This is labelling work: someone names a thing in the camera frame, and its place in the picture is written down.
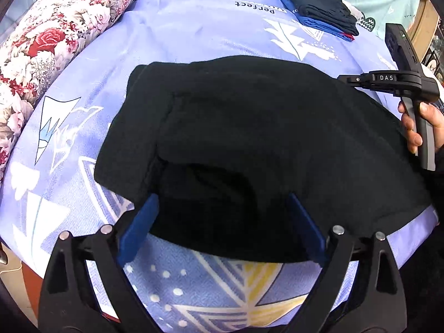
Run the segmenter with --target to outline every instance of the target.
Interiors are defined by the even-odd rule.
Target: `black cloth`
[[[440,220],[444,219],[444,148],[439,149],[435,155],[436,170],[424,170],[427,187],[432,196],[433,205]]]
[[[326,22],[343,32],[357,36],[356,17],[342,0],[291,0],[299,15]]]
[[[444,225],[434,229],[400,268],[407,304],[404,333],[442,332],[444,327]]]
[[[285,208],[295,193],[326,237],[369,237],[431,204],[398,119],[365,93],[296,62],[234,56],[131,74],[96,181],[140,206],[151,232],[250,261],[307,259]]]

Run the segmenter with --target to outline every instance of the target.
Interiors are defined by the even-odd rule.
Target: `red rose print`
[[[16,80],[11,80],[11,82],[9,83],[9,87],[12,90],[12,96],[14,96],[16,93],[22,97],[24,94],[24,88],[22,86],[22,84],[17,84]]]
[[[1,151],[0,151],[0,164],[4,164],[5,162],[7,162],[7,158],[8,157],[9,157],[8,154],[2,148]]]
[[[63,30],[68,30],[69,29],[69,24],[66,21],[60,21],[60,27]]]
[[[116,14],[119,16],[123,11],[125,11],[126,7],[128,6],[130,0],[123,0],[122,4],[119,4],[119,7],[117,8]]]
[[[73,30],[73,31],[77,31],[77,30],[78,30],[77,25],[76,25],[75,23],[73,23],[73,22],[70,22],[70,23],[69,23],[69,27],[70,27],[71,30]]]
[[[5,83],[9,83],[9,79],[4,77],[2,74],[0,74],[0,81],[3,81]]]
[[[65,33],[62,30],[49,28],[37,35],[36,40],[29,47],[28,55],[37,56],[39,51],[50,51],[54,53],[54,48],[60,41],[65,39]]]
[[[66,40],[66,43],[68,44],[69,53],[75,52],[79,46],[79,42],[77,40]]]
[[[37,91],[36,91],[35,84],[32,84],[32,83],[29,82],[28,84],[26,84],[25,88],[33,95],[33,97],[37,96]]]
[[[14,41],[12,44],[13,44],[14,46],[19,47],[21,44],[23,44],[24,42],[26,42],[26,41],[28,41],[28,40],[29,40],[29,39],[27,39],[27,38],[25,37],[25,35],[23,35],[23,36],[20,37],[20,39],[18,39],[17,41]]]
[[[89,4],[92,6],[92,5],[97,5],[97,4],[99,4],[99,3],[102,3],[100,0],[91,0],[90,2],[89,2]]]

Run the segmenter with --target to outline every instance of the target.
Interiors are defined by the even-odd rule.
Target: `hand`
[[[418,147],[422,145],[422,138],[413,131],[413,119],[407,114],[402,101],[399,103],[398,111],[402,113],[401,121],[407,129],[407,147],[409,151],[415,154]],[[444,145],[444,115],[435,106],[422,102],[420,104],[420,114],[433,125],[433,135],[435,137],[435,151],[438,151]]]

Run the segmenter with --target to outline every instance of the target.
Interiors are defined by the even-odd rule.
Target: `heart pattern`
[[[366,30],[372,32],[376,26],[376,20],[372,17],[365,17],[365,15],[361,18],[361,20],[357,23],[359,26],[362,26]]]

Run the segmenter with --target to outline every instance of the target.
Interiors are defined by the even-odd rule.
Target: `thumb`
[[[436,128],[444,128],[444,115],[433,105],[420,103],[419,111],[421,116]]]

